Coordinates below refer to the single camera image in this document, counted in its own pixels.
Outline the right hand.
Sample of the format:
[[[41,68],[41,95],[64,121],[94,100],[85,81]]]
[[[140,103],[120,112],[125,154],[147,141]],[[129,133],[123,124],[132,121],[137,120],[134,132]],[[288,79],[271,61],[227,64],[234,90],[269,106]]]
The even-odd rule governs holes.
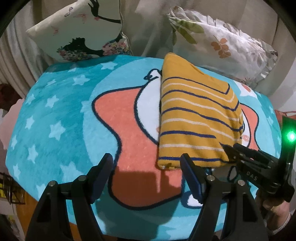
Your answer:
[[[291,219],[290,203],[284,200],[269,200],[260,190],[256,192],[255,202],[261,212],[267,211],[263,218],[270,235],[283,230]]]

